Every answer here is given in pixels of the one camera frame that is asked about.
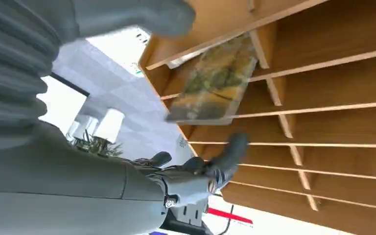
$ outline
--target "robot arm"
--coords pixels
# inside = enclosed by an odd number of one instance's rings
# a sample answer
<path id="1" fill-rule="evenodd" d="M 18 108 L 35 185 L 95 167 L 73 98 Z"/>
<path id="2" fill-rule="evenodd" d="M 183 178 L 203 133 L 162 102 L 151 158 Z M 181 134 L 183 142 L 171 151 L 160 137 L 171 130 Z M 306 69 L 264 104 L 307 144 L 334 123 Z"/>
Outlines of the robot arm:
<path id="1" fill-rule="evenodd" d="M 183 205 L 207 197 L 210 181 L 219 185 L 205 172 L 146 177 L 77 151 L 38 121 L 40 77 L 63 44 L 134 24 L 180 35 L 194 18 L 182 0 L 0 0 L 0 234 L 140 234 L 163 223 L 168 197 Z"/>

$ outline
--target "wooden cubby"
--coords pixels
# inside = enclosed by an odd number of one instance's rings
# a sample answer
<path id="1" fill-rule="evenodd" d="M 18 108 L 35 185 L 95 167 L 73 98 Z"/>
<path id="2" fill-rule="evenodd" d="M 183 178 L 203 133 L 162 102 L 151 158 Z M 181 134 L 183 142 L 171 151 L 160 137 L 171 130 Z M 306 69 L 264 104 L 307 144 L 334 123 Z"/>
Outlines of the wooden cubby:
<path id="1" fill-rule="evenodd" d="M 206 161 L 231 133 L 249 134 L 225 200 L 376 234 L 376 1 L 189 2 L 197 11 L 192 31 L 154 35 L 140 67 L 169 108 L 199 56 L 172 70 L 166 63 L 250 34 L 259 63 L 233 122 L 179 125 Z"/>

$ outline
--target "white lamp shade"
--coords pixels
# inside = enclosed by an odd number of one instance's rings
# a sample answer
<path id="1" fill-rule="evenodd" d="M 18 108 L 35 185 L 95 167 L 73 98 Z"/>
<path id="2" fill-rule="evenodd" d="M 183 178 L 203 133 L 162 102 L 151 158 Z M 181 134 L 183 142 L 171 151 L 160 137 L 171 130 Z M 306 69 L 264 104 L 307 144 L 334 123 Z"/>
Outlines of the white lamp shade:
<path id="1" fill-rule="evenodd" d="M 77 128 L 80 126 L 80 123 L 78 121 L 73 121 L 72 125 L 70 126 L 69 131 L 66 134 L 66 138 L 68 141 L 73 140 L 73 134 L 77 130 Z"/>
<path id="2" fill-rule="evenodd" d="M 124 114 L 121 111 L 117 109 L 107 110 L 106 116 L 104 116 L 94 136 L 105 139 L 110 143 L 116 142 L 123 119 Z"/>
<path id="3" fill-rule="evenodd" d="M 89 133 L 89 135 L 92 135 L 96 129 L 96 126 L 98 124 L 98 119 L 89 115 L 83 115 L 82 121 L 79 127 L 74 132 L 73 136 L 77 139 L 83 139 L 86 130 Z"/>

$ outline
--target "white wall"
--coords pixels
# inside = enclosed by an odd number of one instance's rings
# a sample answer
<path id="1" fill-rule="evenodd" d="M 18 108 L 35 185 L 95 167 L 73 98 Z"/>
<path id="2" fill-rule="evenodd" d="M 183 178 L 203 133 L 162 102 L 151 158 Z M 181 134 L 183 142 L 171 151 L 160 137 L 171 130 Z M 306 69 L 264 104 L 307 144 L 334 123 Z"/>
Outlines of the white wall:
<path id="1" fill-rule="evenodd" d="M 42 80 L 48 90 L 37 98 L 47 105 L 47 113 L 39 119 L 57 126 L 66 135 L 87 97 L 51 76 Z"/>

